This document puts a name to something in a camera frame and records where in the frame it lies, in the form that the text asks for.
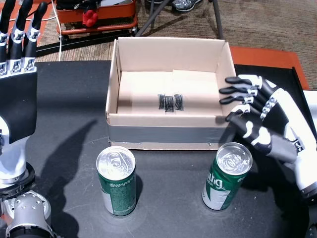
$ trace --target orange table edge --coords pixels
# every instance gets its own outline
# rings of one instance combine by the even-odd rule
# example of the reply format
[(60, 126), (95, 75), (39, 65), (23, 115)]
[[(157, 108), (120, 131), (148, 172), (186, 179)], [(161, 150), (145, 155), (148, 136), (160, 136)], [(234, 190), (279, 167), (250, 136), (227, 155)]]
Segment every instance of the orange table edge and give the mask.
[(230, 46), (234, 64), (255, 65), (277, 68), (295, 67), (303, 90), (309, 90), (302, 66), (295, 52)]

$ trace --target gray duct tape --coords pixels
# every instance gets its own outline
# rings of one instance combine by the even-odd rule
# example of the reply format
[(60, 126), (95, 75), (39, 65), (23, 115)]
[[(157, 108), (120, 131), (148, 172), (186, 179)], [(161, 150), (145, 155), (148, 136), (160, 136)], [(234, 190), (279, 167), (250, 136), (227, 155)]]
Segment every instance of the gray duct tape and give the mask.
[(157, 143), (225, 143), (232, 141), (230, 127), (161, 127), (108, 125), (110, 141)]

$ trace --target brown carpet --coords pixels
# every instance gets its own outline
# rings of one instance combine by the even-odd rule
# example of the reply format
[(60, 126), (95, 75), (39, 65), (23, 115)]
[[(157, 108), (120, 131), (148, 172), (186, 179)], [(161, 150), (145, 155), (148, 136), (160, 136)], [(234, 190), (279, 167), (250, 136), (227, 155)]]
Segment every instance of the brown carpet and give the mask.
[[(137, 0), (139, 26), (149, 17), (149, 3)], [(232, 46), (294, 51), (301, 61), (310, 88), (317, 90), (316, 0), (219, 0), (223, 32)], [(166, 7), (146, 36), (216, 38), (212, 3), (202, 0), (187, 13)], [(56, 22), (47, 23), (40, 45), (57, 42)], [(108, 60), (112, 43), (69, 50), (62, 60)], [(58, 60), (58, 54), (38, 61)]]

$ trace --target red object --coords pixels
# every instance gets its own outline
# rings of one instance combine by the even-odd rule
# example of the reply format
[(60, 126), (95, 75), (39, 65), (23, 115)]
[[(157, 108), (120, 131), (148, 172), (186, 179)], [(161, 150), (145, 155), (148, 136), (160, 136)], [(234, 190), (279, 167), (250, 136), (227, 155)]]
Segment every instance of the red object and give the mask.
[(301, 63), (295, 52), (230, 46), (234, 64), (292, 68), (295, 67), (303, 90), (309, 90)]
[(83, 24), (87, 27), (92, 27), (98, 20), (98, 14), (93, 10), (83, 12)]

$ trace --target white cable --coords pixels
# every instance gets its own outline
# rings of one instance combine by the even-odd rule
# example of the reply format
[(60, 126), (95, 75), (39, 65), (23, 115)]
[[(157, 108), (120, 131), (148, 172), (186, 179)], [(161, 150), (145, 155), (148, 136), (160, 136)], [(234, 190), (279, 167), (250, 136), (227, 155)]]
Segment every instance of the white cable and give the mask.
[(56, 16), (52, 16), (52, 17), (50, 17), (50, 18), (42, 19), (42, 21), (49, 21), (49, 20), (53, 20), (53, 19), (55, 19), (55, 18), (56, 18)]
[(58, 27), (59, 27), (59, 54), (58, 54), (58, 61), (60, 61), (60, 57), (61, 57), (61, 28), (60, 28), (60, 22), (59, 22), (57, 13), (56, 13), (54, 2), (53, 2), (53, 0), (51, 0), (51, 1), (52, 1), (52, 7), (53, 7), (53, 11), (54, 11), (54, 14), (55, 14), (55, 17), (56, 17), (56, 21), (57, 21), (57, 24), (58, 24)]

